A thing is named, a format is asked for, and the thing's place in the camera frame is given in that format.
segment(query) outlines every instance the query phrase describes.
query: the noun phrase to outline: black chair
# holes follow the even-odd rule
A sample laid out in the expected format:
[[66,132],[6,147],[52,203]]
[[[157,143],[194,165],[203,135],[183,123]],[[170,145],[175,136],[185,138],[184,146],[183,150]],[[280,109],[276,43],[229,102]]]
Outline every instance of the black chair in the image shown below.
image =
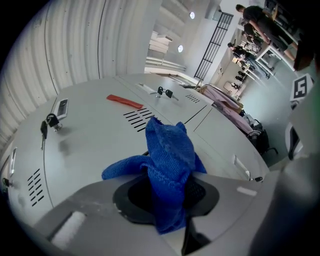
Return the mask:
[[278,150],[275,147],[270,147],[269,145],[269,137],[266,130],[263,128],[262,124],[257,119],[255,120],[258,122],[258,124],[257,125],[251,124],[251,127],[255,131],[260,132],[260,134],[251,136],[250,134],[255,133],[255,131],[252,131],[247,135],[247,138],[254,145],[254,147],[256,148],[256,150],[259,152],[261,156],[270,150],[274,150],[274,152],[278,155],[279,154]]

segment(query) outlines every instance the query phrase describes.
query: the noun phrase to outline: blue cloth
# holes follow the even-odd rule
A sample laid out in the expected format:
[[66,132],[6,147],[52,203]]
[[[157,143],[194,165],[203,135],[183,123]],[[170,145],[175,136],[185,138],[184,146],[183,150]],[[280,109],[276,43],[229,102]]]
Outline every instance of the blue cloth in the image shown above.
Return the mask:
[[102,179],[139,174],[147,167],[156,229],[166,234],[186,226],[183,202],[190,173],[207,172],[183,123],[164,125],[152,117],[145,137],[150,156],[136,155],[118,161],[102,172]]

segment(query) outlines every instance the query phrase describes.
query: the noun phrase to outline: ventilation slot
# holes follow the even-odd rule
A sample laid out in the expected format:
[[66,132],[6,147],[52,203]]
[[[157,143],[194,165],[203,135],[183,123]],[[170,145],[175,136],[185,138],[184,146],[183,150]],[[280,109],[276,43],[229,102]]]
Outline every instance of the ventilation slot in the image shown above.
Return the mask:
[[145,107],[137,111],[125,113],[123,116],[133,129],[137,132],[141,132],[146,128],[149,118],[154,117],[155,115]]
[[45,196],[43,195],[40,169],[36,170],[30,178],[28,178],[29,199],[32,206],[35,206]]
[[198,98],[196,98],[195,96],[189,94],[187,96],[185,96],[187,99],[189,99],[190,101],[192,101],[193,103],[198,103],[200,100]]

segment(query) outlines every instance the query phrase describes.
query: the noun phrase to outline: corrugated white wall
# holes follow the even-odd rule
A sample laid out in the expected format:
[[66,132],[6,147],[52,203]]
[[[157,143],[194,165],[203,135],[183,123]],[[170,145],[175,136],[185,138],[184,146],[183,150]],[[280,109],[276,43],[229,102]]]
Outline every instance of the corrugated white wall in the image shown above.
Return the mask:
[[0,151],[61,89],[143,73],[161,0],[56,0],[24,28],[0,74]]

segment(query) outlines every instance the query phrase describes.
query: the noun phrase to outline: white metal cabinet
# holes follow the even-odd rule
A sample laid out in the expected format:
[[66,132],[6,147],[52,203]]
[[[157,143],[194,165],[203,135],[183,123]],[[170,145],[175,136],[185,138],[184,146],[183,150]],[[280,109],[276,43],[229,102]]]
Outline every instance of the white metal cabinet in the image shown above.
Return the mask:
[[246,138],[246,136],[218,110],[212,109],[202,123],[195,129],[204,141],[206,141],[228,163],[245,176],[245,169],[251,172],[252,177],[264,177],[269,169],[262,157]]
[[[116,77],[116,79],[139,95],[139,97],[173,124],[178,122],[187,123],[207,105],[202,99],[197,98],[176,81],[172,81],[172,79],[168,77],[157,74],[130,74]],[[179,100],[169,98],[164,93],[160,98],[156,97],[156,94],[148,94],[137,85],[139,83],[148,86],[156,92],[159,87],[165,90],[171,90],[173,95]]]
[[[144,106],[137,110],[107,100],[110,94]],[[80,188],[101,181],[101,174],[109,165],[145,153],[143,128],[148,117],[155,115],[164,124],[170,124],[114,78],[65,88],[57,102],[66,98],[69,102],[67,117],[61,120],[63,128],[59,132],[50,129],[45,144],[45,173],[54,206]]]
[[13,214],[30,226],[53,208],[44,172],[40,126],[51,112],[54,101],[49,100],[31,113],[19,126],[12,142],[12,151],[16,149],[16,152],[14,173],[9,178],[13,183],[8,188],[9,203]]

